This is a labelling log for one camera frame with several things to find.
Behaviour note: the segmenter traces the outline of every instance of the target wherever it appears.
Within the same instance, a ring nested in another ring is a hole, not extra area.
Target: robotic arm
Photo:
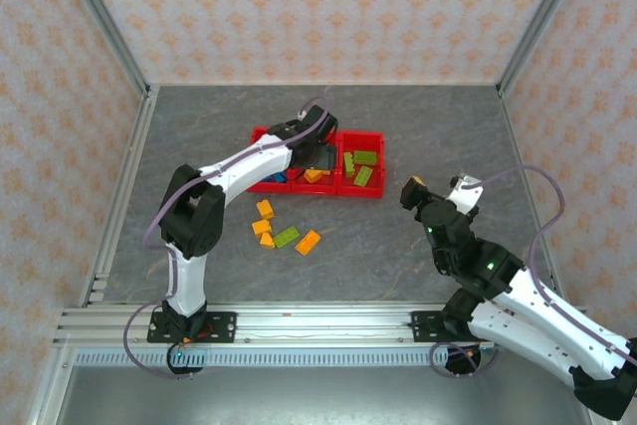
[[[443,309],[445,329],[503,345],[556,375],[594,412],[620,419],[637,390],[637,338],[607,330],[539,282],[541,294],[519,258],[476,238],[470,226],[483,191],[478,183],[456,177],[443,198],[413,177],[400,198],[405,209],[416,208],[438,272],[461,285]]]
[[[184,164],[174,172],[162,206],[184,185],[220,171],[187,189],[159,222],[161,238],[176,258],[176,268],[170,268],[172,294],[162,308],[184,338],[193,339],[204,325],[206,259],[219,241],[228,204],[258,181],[288,168],[322,163],[321,169],[332,169],[335,151],[327,142],[336,128],[336,118],[314,105],[220,163],[198,170]]]

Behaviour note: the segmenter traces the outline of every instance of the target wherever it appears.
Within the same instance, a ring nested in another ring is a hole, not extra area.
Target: yellow block
[[[272,205],[270,201],[264,199],[257,203],[257,209],[259,210],[259,214],[261,215],[261,219],[272,219],[275,217],[275,210],[272,209]]]
[[[261,235],[261,247],[265,249],[275,249],[275,240],[272,239],[270,233],[263,233]]]
[[[322,171],[320,169],[308,169],[303,174],[308,183],[316,183],[322,178]]]
[[[264,233],[272,233],[272,226],[270,226],[270,221],[262,219],[261,221],[252,223],[252,230],[255,232],[255,236],[261,238]]]
[[[320,235],[316,231],[309,231],[306,236],[299,242],[296,246],[296,250],[299,251],[304,256],[307,256],[312,249],[320,241]]]

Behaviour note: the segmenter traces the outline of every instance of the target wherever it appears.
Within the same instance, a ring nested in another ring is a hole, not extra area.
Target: green block
[[[372,172],[373,169],[367,166],[361,166],[358,170],[358,174],[356,175],[356,179],[354,179],[354,184],[362,187],[367,186],[367,181],[369,181]]]
[[[343,159],[345,163],[345,178],[351,178],[356,172],[354,169],[354,157],[351,153],[346,153]]]
[[[299,231],[294,226],[286,229],[283,233],[279,233],[274,237],[275,244],[278,248],[283,248],[284,246],[288,246],[292,241],[297,239],[299,236]]]
[[[378,162],[378,155],[373,151],[355,151],[354,163],[366,164],[368,166],[374,166]]]

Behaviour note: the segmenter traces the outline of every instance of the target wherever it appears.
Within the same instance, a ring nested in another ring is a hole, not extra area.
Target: patterned wallpaper
[[[106,0],[152,83],[494,84],[539,0]]]
[[[507,95],[525,161],[559,181],[550,244],[570,299],[637,335],[637,0],[564,0]],[[531,176],[543,219],[550,186]]]
[[[95,252],[137,94],[82,0],[0,0],[0,410],[25,423]]]

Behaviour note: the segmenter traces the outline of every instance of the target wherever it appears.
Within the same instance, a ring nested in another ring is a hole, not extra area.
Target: toy block
[[[319,169],[308,169],[303,173],[303,177],[308,183],[316,183],[322,178],[322,171]]]
[[[354,179],[354,184],[361,187],[367,186],[367,181],[369,181],[372,172],[373,169],[367,166],[361,166],[356,175],[356,179]]]
[[[310,251],[315,248],[319,241],[320,235],[316,231],[309,231],[295,249],[304,256],[307,256]]]
[[[366,164],[375,166],[378,162],[378,155],[374,151],[355,151],[354,164]]]
[[[272,239],[270,233],[263,233],[261,235],[261,247],[264,249],[275,249],[275,240]]]
[[[297,231],[297,228],[292,226],[286,229],[283,233],[279,233],[277,236],[275,236],[275,244],[278,248],[283,248],[297,239],[299,236],[301,235],[299,234],[299,231]]]
[[[354,169],[354,158],[351,153],[346,153],[343,156],[343,167],[345,168],[345,177],[351,178],[356,170]]]
[[[255,236],[261,239],[261,236],[264,233],[272,233],[272,226],[270,226],[270,221],[268,221],[267,219],[262,219],[261,221],[252,223],[252,230],[255,232]]]
[[[261,215],[261,219],[272,219],[275,217],[275,211],[272,209],[270,205],[270,201],[264,199],[257,203],[257,209],[259,210],[259,214]]]

